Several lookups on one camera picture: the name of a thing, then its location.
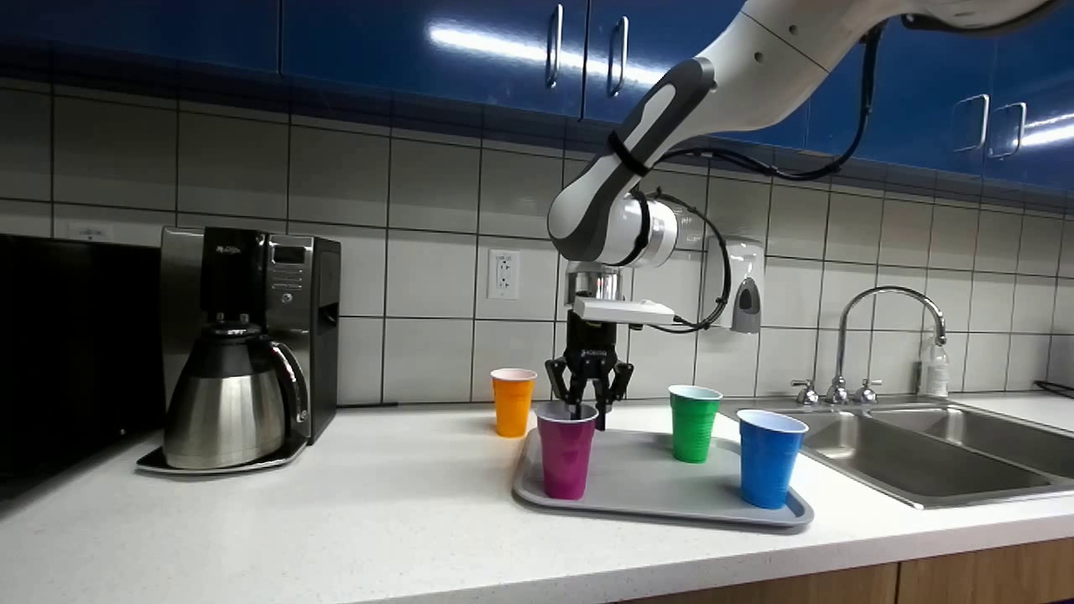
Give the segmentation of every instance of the green cup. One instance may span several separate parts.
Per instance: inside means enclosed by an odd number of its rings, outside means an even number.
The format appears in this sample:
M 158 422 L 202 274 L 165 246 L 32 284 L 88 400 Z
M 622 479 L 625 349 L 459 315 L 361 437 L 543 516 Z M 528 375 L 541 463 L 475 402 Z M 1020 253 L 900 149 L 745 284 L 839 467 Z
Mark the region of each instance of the green cup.
M 719 388 L 670 387 L 670 458 L 704 463 L 711 451 L 711 420 L 719 413 Z

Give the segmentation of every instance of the coffee maker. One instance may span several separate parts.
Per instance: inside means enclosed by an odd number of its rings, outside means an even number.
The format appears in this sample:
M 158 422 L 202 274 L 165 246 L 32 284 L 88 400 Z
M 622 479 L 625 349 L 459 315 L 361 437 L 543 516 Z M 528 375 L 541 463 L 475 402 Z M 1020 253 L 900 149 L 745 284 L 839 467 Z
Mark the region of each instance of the coffee maker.
M 158 475 L 289 463 L 334 415 L 340 242 L 248 227 L 161 240 Z

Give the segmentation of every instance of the countertop appliance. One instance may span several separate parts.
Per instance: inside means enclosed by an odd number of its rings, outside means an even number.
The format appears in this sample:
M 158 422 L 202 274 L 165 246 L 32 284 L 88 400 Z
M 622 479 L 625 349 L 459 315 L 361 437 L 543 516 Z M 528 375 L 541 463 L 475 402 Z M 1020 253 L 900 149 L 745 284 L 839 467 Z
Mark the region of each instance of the countertop appliance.
M 340 242 L 166 227 L 161 320 L 171 471 L 217 475 L 280 460 L 327 425 Z
M 0 500 L 165 422 L 158 250 L 0 236 Z

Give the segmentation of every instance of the blue cup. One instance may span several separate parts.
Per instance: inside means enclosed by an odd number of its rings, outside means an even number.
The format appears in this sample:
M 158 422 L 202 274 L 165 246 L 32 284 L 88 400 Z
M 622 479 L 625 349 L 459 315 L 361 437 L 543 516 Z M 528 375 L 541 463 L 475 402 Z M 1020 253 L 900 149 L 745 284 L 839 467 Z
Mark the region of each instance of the blue cup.
M 751 507 L 777 509 L 784 507 L 784 491 L 791 485 L 794 458 L 801 451 L 810 425 L 767 413 L 742 409 L 738 439 L 742 439 L 742 500 Z

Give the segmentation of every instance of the cable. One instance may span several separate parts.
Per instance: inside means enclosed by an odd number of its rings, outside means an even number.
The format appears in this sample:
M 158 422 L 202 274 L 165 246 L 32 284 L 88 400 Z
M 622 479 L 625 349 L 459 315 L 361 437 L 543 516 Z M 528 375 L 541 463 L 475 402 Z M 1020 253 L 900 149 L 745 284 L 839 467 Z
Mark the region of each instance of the cable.
M 845 145 L 845 152 L 827 160 L 827 164 L 819 164 L 811 173 L 782 173 L 776 164 L 766 164 L 759 157 L 747 157 L 735 149 L 716 149 L 716 145 L 704 145 L 704 149 L 676 149 L 670 155 L 664 155 L 660 160 L 670 160 L 670 157 L 702 157 L 702 160 L 723 160 L 723 164 L 735 164 L 742 173 L 754 173 L 754 174 L 766 174 L 766 179 L 782 179 L 782 181 L 816 181 L 816 179 L 824 179 L 824 174 L 835 174 L 848 157 L 853 152 L 859 149 L 861 133 L 864 133 L 864 124 L 868 124 L 868 116 L 873 116 L 873 84 L 877 84 L 877 50 L 880 50 L 880 37 L 883 37 L 883 24 L 873 27 L 864 33 L 864 58 L 861 58 L 861 89 L 859 89 L 859 124 L 854 124 L 854 133 L 853 140 Z
M 681 197 L 675 197 L 675 196 L 664 196 L 660 188 L 659 188 L 651 197 L 667 202 L 667 206 L 675 206 L 675 208 L 685 208 L 689 215 L 693 215 L 698 223 L 704 223 L 708 232 L 711 232 L 716 242 L 719 242 L 722 260 L 723 260 L 723 284 L 722 284 L 722 297 L 716 298 L 716 306 L 711 306 L 711 311 L 708 311 L 704 320 L 689 324 L 689 320 L 675 315 L 675 324 L 676 324 L 681 329 L 651 327 L 651 329 L 670 334 L 670 335 L 702 334 L 702 329 L 708 329 L 708 327 L 727 310 L 727 297 L 731 297 L 727 242 L 723 242 L 723 236 L 716 227 L 716 223 L 711 223 L 704 213 L 698 213 L 693 206 L 689 206 L 689 202 L 681 202 Z

